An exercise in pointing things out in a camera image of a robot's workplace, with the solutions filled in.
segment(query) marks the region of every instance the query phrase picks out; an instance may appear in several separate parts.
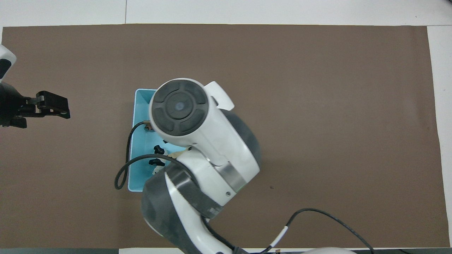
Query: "metal band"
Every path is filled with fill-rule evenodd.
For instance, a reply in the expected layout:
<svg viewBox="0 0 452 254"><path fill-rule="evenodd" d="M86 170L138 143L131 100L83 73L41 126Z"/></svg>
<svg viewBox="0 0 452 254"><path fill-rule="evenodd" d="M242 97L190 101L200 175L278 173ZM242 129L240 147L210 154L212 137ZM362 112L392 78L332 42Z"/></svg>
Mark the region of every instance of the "metal band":
<svg viewBox="0 0 452 254"><path fill-rule="evenodd" d="M240 173L234 168L234 166L232 166L230 162L224 164L223 166L214 166L214 168L236 193L246 185L245 179L243 179Z"/></svg>
<svg viewBox="0 0 452 254"><path fill-rule="evenodd" d="M222 206L204 194L185 171L180 170L174 163L166 166L165 172L185 200L204 217L212 219L223 210Z"/></svg>

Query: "white robotic arm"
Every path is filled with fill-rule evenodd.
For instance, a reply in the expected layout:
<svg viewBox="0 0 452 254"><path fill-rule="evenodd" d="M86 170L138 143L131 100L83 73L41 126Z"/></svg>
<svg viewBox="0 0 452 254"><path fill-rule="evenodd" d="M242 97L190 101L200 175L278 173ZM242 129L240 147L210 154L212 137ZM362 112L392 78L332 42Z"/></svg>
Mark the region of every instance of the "white robotic arm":
<svg viewBox="0 0 452 254"><path fill-rule="evenodd" d="M153 129L164 140L189 149L178 163L146 182L141 212L155 232L186 254L246 253L221 239L207 223L259 172L259 144L231 112L233 107L216 82L203 86L182 78L164 83L150 102ZM312 253L353 252L323 248Z"/></svg>

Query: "brown mat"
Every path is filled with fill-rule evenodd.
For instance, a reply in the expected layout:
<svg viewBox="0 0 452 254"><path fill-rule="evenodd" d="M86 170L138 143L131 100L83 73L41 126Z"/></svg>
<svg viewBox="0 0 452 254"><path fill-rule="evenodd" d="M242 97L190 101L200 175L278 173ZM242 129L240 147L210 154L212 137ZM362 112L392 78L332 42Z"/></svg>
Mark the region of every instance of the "brown mat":
<svg viewBox="0 0 452 254"><path fill-rule="evenodd" d="M216 80L263 167L212 221L266 247L297 209L376 247L449 246L425 27L135 24L4 28L5 82L69 99L72 118L0 130L0 246L172 247L117 191L134 92ZM362 247L300 215L279 247Z"/></svg>

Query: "white floor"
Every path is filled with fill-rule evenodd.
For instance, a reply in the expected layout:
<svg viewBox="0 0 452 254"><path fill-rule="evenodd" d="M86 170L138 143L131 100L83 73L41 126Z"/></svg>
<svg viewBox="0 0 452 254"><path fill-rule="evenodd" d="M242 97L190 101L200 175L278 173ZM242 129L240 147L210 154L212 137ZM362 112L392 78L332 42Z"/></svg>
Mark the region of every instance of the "white floor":
<svg viewBox="0 0 452 254"><path fill-rule="evenodd" d="M452 241L452 3L448 0L2 0L3 27L132 23L428 26Z"/></svg>

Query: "cable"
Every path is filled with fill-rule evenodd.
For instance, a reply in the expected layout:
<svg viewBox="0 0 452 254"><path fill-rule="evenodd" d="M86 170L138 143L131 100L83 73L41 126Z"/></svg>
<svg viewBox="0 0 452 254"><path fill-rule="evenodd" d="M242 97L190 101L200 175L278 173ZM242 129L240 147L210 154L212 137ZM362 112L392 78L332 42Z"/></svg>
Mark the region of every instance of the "cable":
<svg viewBox="0 0 452 254"><path fill-rule="evenodd" d="M135 124L132 128L132 130L129 133L129 137L127 138L127 147L126 147L126 163L129 161L130 158L130 144L132 142L132 134L133 132L140 126L143 124L147 124L149 121L143 121L143 122L139 122L137 124ZM119 177L120 177L120 173L118 172L118 175L116 175L115 181L114 181L114 187L117 190L120 190L124 187L124 184L126 183L126 179L127 179L127 174L129 173L129 167L127 167L127 169L125 169L124 171L124 176L122 177L122 181L121 184L118 185L118 181L119 181Z"/></svg>
<svg viewBox="0 0 452 254"><path fill-rule="evenodd" d="M149 121L143 121L143 122L139 122L137 124L135 124L132 128L132 130L129 133L129 137L127 138L127 149L126 149L126 162L129 161L130 158L130 143L132 142L132 134L133 132L140 126L143 124L147 124Z"/></svg>
<svg viewBox="0 0 452 254"><path fill-rule="evenodd" d="M281 240L281 238L284 236L284 234L286 233L286 231L289 228L290 224L292 223L293 219L295 219L295 217L298 214L300 214L302 212L305 212L305 211L318 212L318 213L326 215L326 216L330 217L331 219L337 221L339 224L341 224L346 229L348 229L350 232L352 232L356 237L358 237L358 239L360 239L364 243L364 245L370 249L370 252L372 254L375 254L375 250L372 248L372 246L366 240L364 240L364 238L362 236L360 236L357 232L355 232L351 227L349 227L347 224L342 222L340 219L334 217L333 215L331 215L331 214L329 214L329 213L327 213L325 211L322 211L322 210L319 210L319 209L315 209L315 208L304 208L304 209L298 210L295 213L293 213L293 215L290 217L289 221L286 223L286 225L284 226L283 230L281 230L281 232L275 238L275 240L266 249L264 249L263 251L259 252L258 254L267 253L271 248L273 248Z"/></svg>
<svg viewBox="0 0 452 254"><path fill-rule="evenodd" d="M400 250L401 252L403 252L403 253L405 253L405 254L413 254L413 253L410 253L410 252L404 251L404 250L402 250L402 249L398 249L398 250Z"/></svg>
<svg viewBox="0 0 452 254"><path fill-rule="evenodd" d="M207 221L207 218L204 216L201 216L201 220L204 223L204 226L206 226L207 230L215 237L218 241L222 242L224 245L226 245L229 249L234 250L235 246L230 243L228 240L226 240L224 237L219 235L215 232L215 230L210 226L209 222Z"/></svg>
<svg viewBox="0 0 452 254"><path fill-rule="evenodd" d="M122 168L118 171L118 173L116 174L116 177L114 179L114 186L117 190L119 190L120 188L122 188L122 186L124 185L125 182L125 176L127 175L127 171L129 166L134 163L137 162L139 160L142 159L149 159L149 158L160 158L160 159L164 159L164 160L169 160L171 162L174 162L175 164L177 164L178 166L182 167L184 169L184 171L190 176L191 180L195 183L195 185L197 185L199 187L198 181L196 180L196 178L194 177L193 173L187 168L187 166L185 166L184 164L182 164L180 161L171 158L169 156L166 155L161 155L161 154L146 154L146 155L140 155L138 157L135 157L133 159L131 159L130 161L128 161L127 163L124 164L124 166L122 166ZM119 177L122 175L122 173L125 172L124 177L122 178L122 182L121 185L118 186L118 180Z"/></svg>

